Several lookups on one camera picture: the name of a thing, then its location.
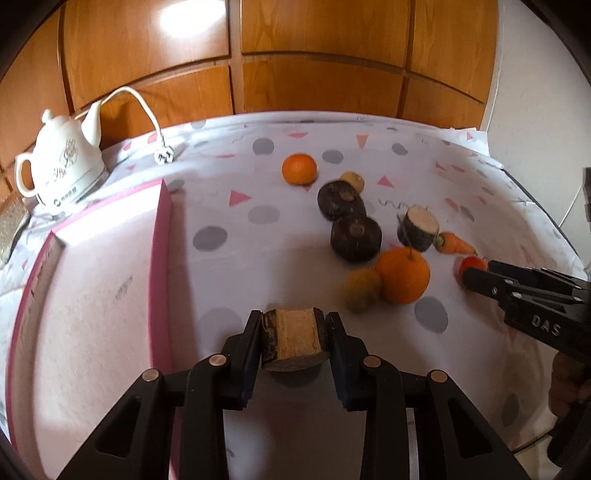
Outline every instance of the tomato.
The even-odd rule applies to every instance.
[[[460,263],[460,268],[458,270],[460,282],[462,281],[464,272],[469,267],[478,268],[480,270],[487,270],[488,262],[480,257],[466,257],[464,260],[462,260],[462,263]]]

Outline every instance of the tablecloth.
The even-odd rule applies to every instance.
[[[400,370],[448,372],[510,446],[551,420],[546,397],[554,352],[506,327],[494,301],[458,285],[453,272],[461,257],[429,249],[431,281],[422,299],[351,314],[340,286],[355,267],[330,249],[331,226],[317,207],[320,186],[353,170],[365,179],[362,197],[383,230],[383,251],[399,245],[397,215],[418,204],[483,257],[586,278],[547,215],[488,156],[484,132],[346,113],[273,112],[192,122],[164,135],[174,163],[156,165],[154,133],[115,145],[103,152],[108,179],[76,209],[148,180],[166,181],[174,201],[167,294],[175,369],[219,351],[253,309],[318,307],[339,311],[350,335]],[[289,186],[281,177],[283,160],[298,152],[319,165],[310,187]],[[37,206],[0,271],[2,358],[36,253],[62,220]],[[3,362],[5,430],[4,370]],[[234,479],[359,475],[364,416],[342,410],[327,365],[288,378],[259,373],[248,409],[225,418]]]

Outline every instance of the sliced black radish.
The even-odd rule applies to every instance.
[[[347,262],[368,262],[382,246],[382,229],[365,215],[349,215],[333,223],[330,246]]]
[[[318,207],[322,215],[331,222],[346,215],[365,216],[365,205],[359,193],[343,180],[322,185],[318,192]]]

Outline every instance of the human hand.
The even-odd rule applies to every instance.
[[[548,406],[558,418],[566,417],[574,402],[582,403],[591,397],[591,379],[583,381],[584,370],[581,362],[563,353],[554,357]]]

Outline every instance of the carrot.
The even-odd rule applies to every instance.
[[[462,240],[455,233],[440,233],[435,237],[433,244],[442,254],[476,255],[474,247]]]

